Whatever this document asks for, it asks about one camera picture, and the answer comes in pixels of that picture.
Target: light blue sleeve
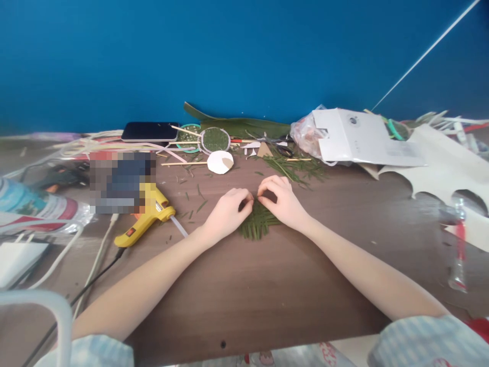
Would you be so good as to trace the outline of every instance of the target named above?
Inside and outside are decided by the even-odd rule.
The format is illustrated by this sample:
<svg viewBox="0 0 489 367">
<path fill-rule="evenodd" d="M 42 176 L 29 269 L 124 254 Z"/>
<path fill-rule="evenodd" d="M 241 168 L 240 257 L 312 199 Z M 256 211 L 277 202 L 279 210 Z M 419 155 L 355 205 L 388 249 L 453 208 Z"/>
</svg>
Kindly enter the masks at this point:
<svg viewBox="0 0 489 367">
<path fill-rule="evenodd" d="M 385 328 L 368 356 L 370 367 L 489 366 L 489 345 L 454 316 L 417 316 Z"/>
<path fill-rule="evenodd" d="M 55 367 L 57 351 L 42 357 L 35 367 Z M 134 367 L 132 348 L 106 335 L 89 335 L 71 343 L 70 367 Z"/>
</svg>

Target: yellow glue gun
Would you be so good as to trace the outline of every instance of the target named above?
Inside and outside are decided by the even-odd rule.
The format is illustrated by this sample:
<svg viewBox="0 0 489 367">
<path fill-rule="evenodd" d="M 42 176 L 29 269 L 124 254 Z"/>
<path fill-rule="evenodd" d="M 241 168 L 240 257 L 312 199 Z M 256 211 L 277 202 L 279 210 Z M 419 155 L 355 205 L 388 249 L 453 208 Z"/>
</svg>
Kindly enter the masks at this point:
<svg viewBox="0 0 489 367">
<path fill-rule="evenodd" d="M 114 243 L 118 247 L 130 247 L 143 235 L 144 232 L 157 219 L 166 222 L 175 215 L 175 209 L 168 205 L 167 198 L 153 183 L 141 183 L 141 192 L 144 192 L 144 212 L 139 215 L 138 220 L 126 233 L 117 236 Z"/>
</svg>

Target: smartphone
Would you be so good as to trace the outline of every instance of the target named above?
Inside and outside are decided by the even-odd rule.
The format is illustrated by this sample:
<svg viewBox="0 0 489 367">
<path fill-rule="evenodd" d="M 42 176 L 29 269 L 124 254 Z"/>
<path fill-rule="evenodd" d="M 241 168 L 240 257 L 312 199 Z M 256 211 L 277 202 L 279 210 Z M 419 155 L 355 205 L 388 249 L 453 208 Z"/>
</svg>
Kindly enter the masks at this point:
<svg viewBox="0 0 489 367">
<path fill-rule="evenodd" d="M 178 122 L 129 122 L 124 128 L 121 140 L 124 142 L 165 142 L 177 141 Z"/>
</svg>

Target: scissors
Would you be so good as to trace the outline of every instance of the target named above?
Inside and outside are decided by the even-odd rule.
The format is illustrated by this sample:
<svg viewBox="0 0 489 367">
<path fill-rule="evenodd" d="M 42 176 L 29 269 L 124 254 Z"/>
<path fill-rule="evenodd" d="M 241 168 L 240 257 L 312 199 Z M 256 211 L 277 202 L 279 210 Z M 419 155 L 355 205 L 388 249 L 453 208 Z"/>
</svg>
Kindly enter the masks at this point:
<svg viewBox="0 0 489 367">
<path fill-rule="evenodd" d="M 292 149 L 290 149 L 287 146 L 283 146 L 283 145 L 278 144 L 278 143 L 282 143 L 284 141 L 285 142 L 289 141 L 290 139 L 288 138 L 288 136 L 286 136 L 286 137 L 280 137 L 279 139 L 270 139 L 266 135 L 259 135 L 259 137 L 254 137 L 249 132 L 247 132 L 247 133 L 248 133 L 249 136 L 251 136 L 255 140 L 265 141 L 265 142 L 273 145 L 275 147 L 275 149 L 277 150 L 277 152 L 279 152 L 284 157 L 292 158 L 294 156 L 294 152 L 293 152 Z"/>
</svg>

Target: wooden table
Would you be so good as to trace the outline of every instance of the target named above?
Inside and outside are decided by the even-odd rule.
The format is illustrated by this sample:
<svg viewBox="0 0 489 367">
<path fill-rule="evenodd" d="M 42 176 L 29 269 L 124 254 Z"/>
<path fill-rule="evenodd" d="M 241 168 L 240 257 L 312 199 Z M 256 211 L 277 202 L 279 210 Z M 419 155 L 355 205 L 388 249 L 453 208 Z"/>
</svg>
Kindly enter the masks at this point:
<svg viewBox="0 0 489 367">
<path fill-rule="evenodd" d="M 157 183 L 178 213 L 194 210 L 190 220 L 194 223 L 189 223 L 188 215 L 181 221 L 191 232 L 204 223 L 230 188 L 256 193 L 263 177 L 255 171 L 275 174 L 262 160 L 237 157 L 235 168 L 223 176 L 206 176 L 209 171 L 201 167 L 192 178 L 182 167 L 158 165 Z M 313 191 L 294 184 L 297 197 L 312 216 L 414 279 L 461 319 L 489 314 L 489 254 L 467 247 L 468 294 L 447 285 L 455 240 L 439 224 L 439 200 L 427 194 L 412 199 L 410 183 L 395 173 L 375 181 L 356 165 L 327 171 L 324 183 L 312 179 Z M 197 184 L 208 200 L 198 213 L 203 199 Z M 88 200 L 89 191 L 71 190 L 69 195 Z M 83 287 L 109 218 L 100 216 L 86 227 L 45 288 L 71 299 Z M 112 238 L 133 221 L 131 216 L 122 216 Z M 181 238 L 173 223 L 154 224 L 96 283 L 89 301 Z M 115 252 L 114 246 L 105 264 Z M 52 251 L 34 278 L 41 276 L 56 254 Z M 9 362 L 5 365 L 20 365 L 52 322 L 49 312 L 36 306 L 0 310 L 0 355 Z M 157 366 L 373 334 L 388 323 L 312 242 L 279 225 L 260 241 L 233 233 L 205 252 L 127 342 L 134 347 L 137 365 Z"/>
</svg>

